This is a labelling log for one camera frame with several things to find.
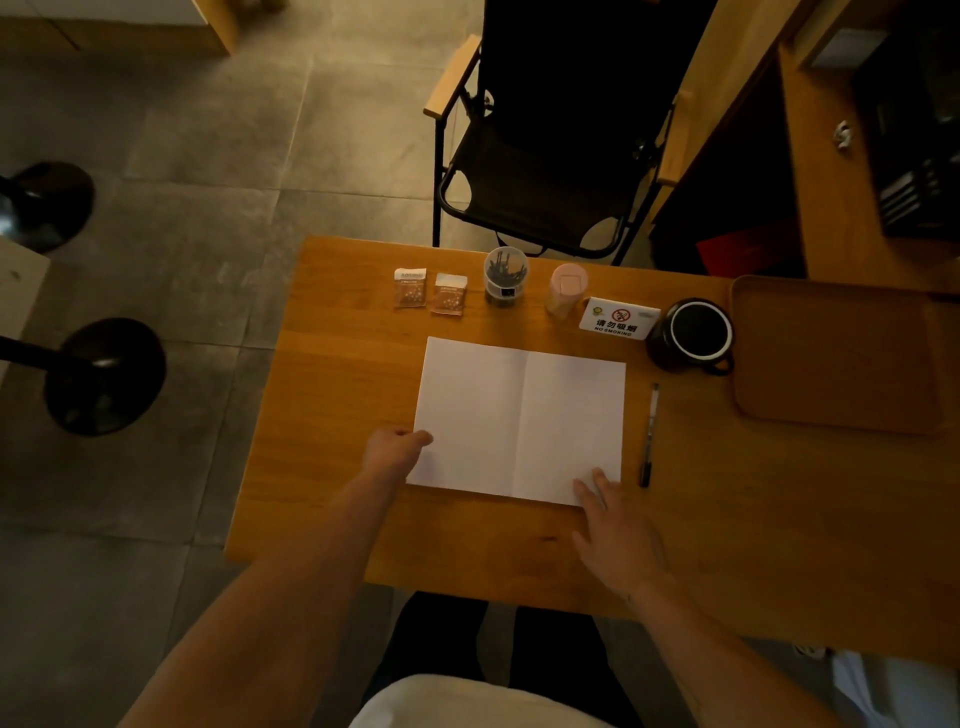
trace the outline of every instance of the chair armrest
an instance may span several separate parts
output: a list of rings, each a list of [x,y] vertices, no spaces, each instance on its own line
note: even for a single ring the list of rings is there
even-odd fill
[[[453,54],[453,58],[446,66],[446,71],[437,82],[433,93],[430,94],[426,106],[423,107],[423,113],[434,119],[446,118],[457,100],[457,92],[467,82],[479,58],[480,36],[470,36]]]

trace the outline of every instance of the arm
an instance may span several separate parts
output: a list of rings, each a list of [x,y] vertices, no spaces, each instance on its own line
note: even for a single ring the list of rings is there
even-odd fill
[[[587,513],[589,541],[573,543],[590,571],[619,594],[643,622],[663,660],[708,728],[842,725],[732,632],[705,615],[666,569],[660,536],[624,498],[619,483],[593,472],[603,496],[582,481],[574,491]]]
[[[426,432],[375,432],[361,473],[309,530],[256,561],[213,602],[122,728],[306,725],[387,509],[432,441]]]

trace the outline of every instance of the hand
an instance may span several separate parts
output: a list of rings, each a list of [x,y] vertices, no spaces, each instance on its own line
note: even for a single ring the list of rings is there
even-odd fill
[[[399,485],[417,465],[420,451],[433,442],[426,430],[381,427],[370,436],[363,455],[363,469],[375,477]]]
[[[574,531],[573,545],[594,576],[631,601],[644,583],[666,574],[660,534],[631,503],[625,502],[620,484],[611,483],[599,468],[593,469],[593,482],[602,501],[583,480],[573,481],[573,491],[587,512],[590,536],[588,541]]]

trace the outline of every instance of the folding chair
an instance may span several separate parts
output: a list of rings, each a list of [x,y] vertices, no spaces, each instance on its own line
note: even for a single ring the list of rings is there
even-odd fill
[[[619,265],[659,187],[631,211],[660,160],[655,139],[715,0],[487,0],[483,39],[456,52],[423,112],[436,120],[433,245],[441,210],[466,222]],[[467,83],[479,62],[477,92]],[[457,99],[469,126],[444,165]],[[447,200],[458,172],[470,187]],[[596,223],[617,221],[609,245],[585,248]]]

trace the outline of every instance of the no smoking sign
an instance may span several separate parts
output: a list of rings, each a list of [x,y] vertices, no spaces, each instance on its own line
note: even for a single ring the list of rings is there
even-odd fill
[[[624,339],[645,339],[659,317],[659,308],[594,297],[587,302],[580,328]]]

